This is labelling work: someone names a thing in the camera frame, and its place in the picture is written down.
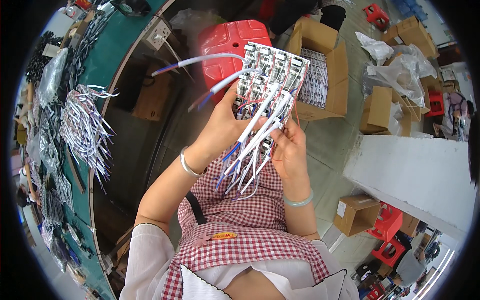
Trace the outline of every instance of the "tiled floor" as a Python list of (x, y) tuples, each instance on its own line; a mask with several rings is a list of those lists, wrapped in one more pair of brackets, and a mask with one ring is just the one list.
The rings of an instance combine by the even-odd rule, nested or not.
[[(360, 134), (358, 128), (364, 103), (361, 92), (362, 67), (364, 62), (370, 60), (369, 54), (360, 47), (355, 31), (360, 31), (377, 40), (381, 35), (379, 30), (366, 21), (366, 14), (362, 11), (362, 8), (373, 2), (387, 11), (394, 22), (400, 20), (398, 12), (392, 11), (392, 5), (387, 7), (384, 0), (356, 0), (356, 5), (347, 8), (347, 18), (339, 31), (337, 41), (345, 41), (347, 46), (349, 91), (346, 117), (311, 122), (300, 121), (300, 126), (307, 135), (308, 172), (315, 193), (313, 201), (321, 237), (325, 236), (332, 226), (339, 198), (359, 193), (359, 190), (342, 176), (342, 171), (349, 152)], [(277, 37), (273, 41), (274, 47), (283, 48), (291, 32), (292, 29), (289, 29), (282, 36)], [(166, 147), (161, 151), (164, 159), (160, 171), (163, 171), (178, 156), (185, 145), (195, 140), (208, 121), (212, 109), (213, 106), (210, 106), (201, 112), (183, 113), (176, 129), (172, 131), (173, 134), (168, 138)], [(174, 219), (171, 225), (171, 238), (178, 241), (177, 235), (181, 234), (181, 230), (178, 221)], [(344, 238), (333, 251), (333, 255), (351, 275), (356, 267), (368, 258), (378, 243), (379, 240), (366, 233), (359, 234)]]

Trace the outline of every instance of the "red gingham apron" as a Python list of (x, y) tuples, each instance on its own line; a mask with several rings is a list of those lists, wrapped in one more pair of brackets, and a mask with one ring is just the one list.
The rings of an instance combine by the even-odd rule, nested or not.
[[(207, 174), (192, 187), (192, 193), (202, 208), (207, 224), (197, 225), (190, 203), (183, 199), (179, 206), (182, 228), (180, 251), (175, 254), (167, 273), (162, 299), (182, 298), (180, 265), (192, 272), (231, 264), (243, 264), (272, 259), (298, 259), (310, 264), (315, 284), (329, 276), (320, 253), (309, 240), (287, 233), (283, 207), (283, 187), (275, 167), (268, 162), (260, 172), (257, 193), (249, 199), (232, 201), (234, 188), (225, 197), (231, 178), (223, 180), (215, 192), (222, 165), (220, 158), (209, 165)], [(253, 184), (240, 197), (250, 195)], [(233, 232), (238, 236), (228, 240), (209, 240), (195, 247), (197, 238), (205, 234)]]

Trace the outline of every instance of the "gray shirt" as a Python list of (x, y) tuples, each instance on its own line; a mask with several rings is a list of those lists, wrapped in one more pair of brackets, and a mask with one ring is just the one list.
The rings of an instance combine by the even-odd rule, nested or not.
[(408, 288), (414, 284), (423, 274), (426, 267), (425, 260), (417, 261), (417, 258), (413, 255), (413, 250), (409, 250), (396, 269), (396, 272), (402, 278), (400, 286)]

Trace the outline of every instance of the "white pillar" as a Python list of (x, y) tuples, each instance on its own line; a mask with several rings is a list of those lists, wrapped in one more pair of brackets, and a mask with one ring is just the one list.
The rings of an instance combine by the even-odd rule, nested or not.
[(365, 135), (343, 175), (458, 241), (470, 229), (476, 189), (470, 183), (468, 143)]

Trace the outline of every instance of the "power outlet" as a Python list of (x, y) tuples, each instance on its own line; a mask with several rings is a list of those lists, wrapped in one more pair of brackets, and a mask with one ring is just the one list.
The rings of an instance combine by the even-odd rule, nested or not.
[(164, 39), (167, 39), (171, 33), (165, 21), (160, 20), (156, 26), (149, 30), (145, 42), (148, 46), (158, 51), (165, 43)]

